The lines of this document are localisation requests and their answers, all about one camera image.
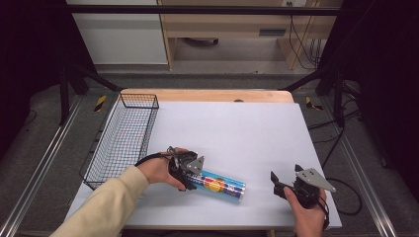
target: white table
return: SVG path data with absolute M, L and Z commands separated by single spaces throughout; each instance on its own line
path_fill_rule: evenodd
M 293 229 L 288 202 L 273 194 L 271 171 L 290 185 L 295 164 L 323 175 L 298 104 L 160 100 L 159 104 L 148 153 L 168 146 L 195 151 L 206 157 L 205 170 L 246 183 L 245 195 L 238 202 L 203 190 L 178 192 L 164 184 L 152 185 L 137 201 L 126 228 Z M 82 184 L 68 215 L 91 193 Z M 329 226 L 341 227 L 328 192 L 327 203 Z

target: white cabinet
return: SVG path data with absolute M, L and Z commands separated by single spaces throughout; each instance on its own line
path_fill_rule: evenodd
M 153 0 L 67 0 L 68 4 L 156 5 Z M 158 14 L 73 14 L 95 64 L 167 64 Z

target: cylindrical can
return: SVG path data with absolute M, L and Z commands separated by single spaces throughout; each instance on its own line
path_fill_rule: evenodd
M 242 200 L 246 184 L 224 176 L 202 170 L 200 175 L 188 174 L 187 179 L 200 189 Z

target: black wire basket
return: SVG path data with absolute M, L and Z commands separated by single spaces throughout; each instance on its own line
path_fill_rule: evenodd
M 120 94 L 80 170 L 83 183 L 96 190 L 146 156 L 158 109 L 155 95 Z

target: beige sleeve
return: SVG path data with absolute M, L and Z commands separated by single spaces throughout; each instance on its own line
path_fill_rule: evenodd
M 148 185 L 144 174 L 129 166 L 95 190 L 51 236 L 117 236 Z

